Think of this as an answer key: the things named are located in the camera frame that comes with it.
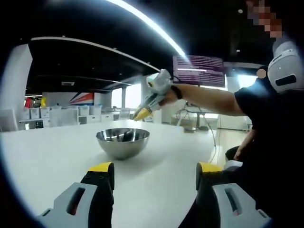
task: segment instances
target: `metal bowl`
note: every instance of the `metal bowl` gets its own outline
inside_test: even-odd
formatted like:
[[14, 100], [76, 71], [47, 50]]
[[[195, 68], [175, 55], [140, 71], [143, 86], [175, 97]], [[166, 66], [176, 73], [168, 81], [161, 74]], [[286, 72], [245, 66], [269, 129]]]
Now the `metal bowl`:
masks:
[[142, 151], [150, 133], [136, 128], [114, 128], [98, 132], [96, 138], [101, 148], [111, 157], [125, 160]]

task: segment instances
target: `white table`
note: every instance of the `white table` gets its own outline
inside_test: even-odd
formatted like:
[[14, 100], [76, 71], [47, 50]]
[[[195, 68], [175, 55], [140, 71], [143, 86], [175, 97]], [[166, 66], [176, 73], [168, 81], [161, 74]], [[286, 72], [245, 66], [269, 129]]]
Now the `white table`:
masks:
[[9, 176], [34, 215], [52, 208], [91, 166], [112, 160], [95, 135], [116, 127], [142, 128], [151, 135], [139, 155], [114, 161], [113, 228], [178, 227], [196, 197], [196, 164], [208, 161], [212, 135], [198, 138], [181, 127], [132, 120], [2, 133]]

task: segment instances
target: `black wristband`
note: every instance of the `black wristband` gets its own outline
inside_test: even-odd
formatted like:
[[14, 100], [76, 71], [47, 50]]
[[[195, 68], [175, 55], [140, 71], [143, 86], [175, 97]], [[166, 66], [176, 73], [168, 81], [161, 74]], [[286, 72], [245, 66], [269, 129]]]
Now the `black wristband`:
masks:
[[171, 89], [175, 93], [177, 99], [181, 100], [182, 99], [181, 90], [178, 87], [174, 86], [174, 85], [171, 85]]

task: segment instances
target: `screen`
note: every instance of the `screen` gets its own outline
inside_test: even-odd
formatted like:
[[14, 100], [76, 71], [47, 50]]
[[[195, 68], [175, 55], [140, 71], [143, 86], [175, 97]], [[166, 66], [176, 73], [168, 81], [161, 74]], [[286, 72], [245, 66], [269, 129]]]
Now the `screen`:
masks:
[[205, 56], [173, 57], [174, 83], [225, 87], [223, 60]]

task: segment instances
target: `black ceiling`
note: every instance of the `black ceiling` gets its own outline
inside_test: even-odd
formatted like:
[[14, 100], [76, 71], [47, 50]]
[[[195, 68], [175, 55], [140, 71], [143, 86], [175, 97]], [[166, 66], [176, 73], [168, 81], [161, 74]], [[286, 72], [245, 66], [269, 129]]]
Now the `black ceiling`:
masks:
[[[271, 60], [273, 40], [263, 27], [247, 19], [244, 0], [125, 1], [156, 22], [188, 55], [259, 64]], [[20, 20], [15, 22], [17, 31], [11, 42], [29, 43], [33, 64], [28, 93], [101, 90], [113, 83], [91, 78], [125, 81], [155, 72], [109, 50], [71, 41], [30, 41], [34, 37], [87, 40], [172, 71], [176, 50], [136, 16], [111, 2], [45, 0], [22, 4], [13, 10]], [[61, 86], [61, 81], [75, 81], [75, 86]]]

